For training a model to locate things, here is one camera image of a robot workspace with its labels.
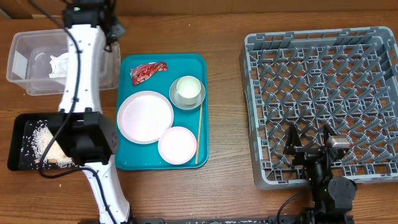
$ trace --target round plate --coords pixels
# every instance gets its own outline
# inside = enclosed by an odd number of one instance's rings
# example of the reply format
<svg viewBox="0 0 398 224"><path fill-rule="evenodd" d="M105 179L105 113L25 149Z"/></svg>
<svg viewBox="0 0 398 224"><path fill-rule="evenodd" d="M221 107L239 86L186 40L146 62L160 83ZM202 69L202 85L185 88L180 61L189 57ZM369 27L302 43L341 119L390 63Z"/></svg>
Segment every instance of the round plate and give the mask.
<svg viewBox="0 0 398 224"><path fill-rule="evenodd" d="M180 165L188 162L195 155L197 139L187 128L172 127L163 133L157 147L164 161Z"/></svg>
<svg viewBox="0 0 398 224"><path fill-rule="evenodd" d="M205 89L205 86L203 85L203 83L200 81L201 88L200 88L199 97L198 97L196 103L194 103L192 105L186 105L180 101L180 97L177 92L177 82L179 80L180 80L180 78L176 79L173 82L172 86L170 86L170 90L169 90L170 101L174 104L174 106L180 108L181 110L193 110L193 109L197 108L198 106L200 106L206 96L206 89Z"/></svg>
<svg viewBox="0 0 398 224"><path fill-rule="evenodd" d="M119 108L118 128L122 135L137 144L159 140L173 124L170 102L154 91L140 91L129 96Z"/></svg>

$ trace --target red snack bag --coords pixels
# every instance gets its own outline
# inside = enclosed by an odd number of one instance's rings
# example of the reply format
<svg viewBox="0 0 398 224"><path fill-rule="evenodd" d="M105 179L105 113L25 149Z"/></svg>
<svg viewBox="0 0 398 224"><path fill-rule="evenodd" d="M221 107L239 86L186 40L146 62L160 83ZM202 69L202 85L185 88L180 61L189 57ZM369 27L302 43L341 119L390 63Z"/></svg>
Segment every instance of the red snack bag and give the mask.
<svg viewBox="0 0 398 224"><path fill-rule="evenodd" d="M145 65L140 65L137 68L133 68L130 71L132 84L141 84L155 73L161 71L167 71L167 65L165 62L151 62Z"/></svg>

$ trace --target chopstick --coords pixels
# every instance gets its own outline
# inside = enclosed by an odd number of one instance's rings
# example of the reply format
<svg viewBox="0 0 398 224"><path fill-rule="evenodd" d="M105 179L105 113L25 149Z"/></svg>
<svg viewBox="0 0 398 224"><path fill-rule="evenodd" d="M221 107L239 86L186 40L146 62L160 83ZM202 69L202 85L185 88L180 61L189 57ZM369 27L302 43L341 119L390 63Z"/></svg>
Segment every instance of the chopstick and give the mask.
<svg viewBox="0 0 398 224"><path fill-rule="evenodd" d="M198 165L198 155L199 155L199 145L200 145L200 130L201 130L201 112L203 110L203 104L200 105L200 115L199 115L199 130L198 130L198 144L197 144L197 157L195 159L195 165Z"/></svg>

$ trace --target white arm segment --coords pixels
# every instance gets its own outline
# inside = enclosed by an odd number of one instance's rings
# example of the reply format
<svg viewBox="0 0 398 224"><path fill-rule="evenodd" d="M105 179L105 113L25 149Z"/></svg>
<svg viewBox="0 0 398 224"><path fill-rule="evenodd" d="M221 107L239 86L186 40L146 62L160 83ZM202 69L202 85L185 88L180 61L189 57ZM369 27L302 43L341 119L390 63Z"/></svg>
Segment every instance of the white arm segment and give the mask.
<svg viewBox="0 0 398 224"><path fill-rule="evenodd" d="M127 223L130 214L130 205L124 197L122 189L120 188L118 173L116 172L116 166L114 164L114 155L111 155L111 157L109 158L108 165L104 166L101 162L90 162L86 163L85 167L89 167L93 170L98 171L97 174L104 190L106 202L109 205L109 209L111 210L111 213L116 220L116 223ZM99 209L99 222L112 224L111 217L105 210L105 206L100 194L100 189L98 188L95 177L93 177L93 173L87 170L83 170L83 172L88 178L88 182L93 189L93 193L97 201Z"/></svg>
<svg viewBox="0 0 398 224"><path fill-rule="evenodd" d="M92 28L90 25L74 25L69 32L77 41L80 50L81 68L80 68L80 84L78 89L78 99L74 113L85 112L86 108L91 108L93 112L102 113L100 103L99 73L101 68L101 54L105 54L105 36L100 27ZM75 92L76 76L77 76L77 54L73 41L68 38L69 61L68 76L65 85L65 91L59 110L70 111L72 106L72 98ZM85 167L97 170L99 180L104 190L106 202L109 209L116 220L117 224L127 222L130 213L129 202L123 195L120 187L118 173L114 163L114 155L111 155L107 165L101 162L86 163ZM93 189L95 200L99 209L99 220L104 224L113 224L111 217L105 210L104 202L100 194L98 183L90 171L83 171Z"/></svg>

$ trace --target gray plastic crate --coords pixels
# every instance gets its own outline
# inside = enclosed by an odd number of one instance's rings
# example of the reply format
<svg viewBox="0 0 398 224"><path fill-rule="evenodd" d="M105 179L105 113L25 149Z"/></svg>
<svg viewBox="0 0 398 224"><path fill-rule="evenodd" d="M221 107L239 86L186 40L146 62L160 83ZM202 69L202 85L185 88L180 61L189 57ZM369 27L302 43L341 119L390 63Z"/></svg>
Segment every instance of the gray plastic crate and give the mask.
<svg viewBox="0 0 398 224"><path fill-rule="evenodd" d="M302 187L283 155L290 124L304 145L329 123L351 143L332 170L357 183L398 180L397 44L387 27L250 34L240 55L254 182Z"/></svg>

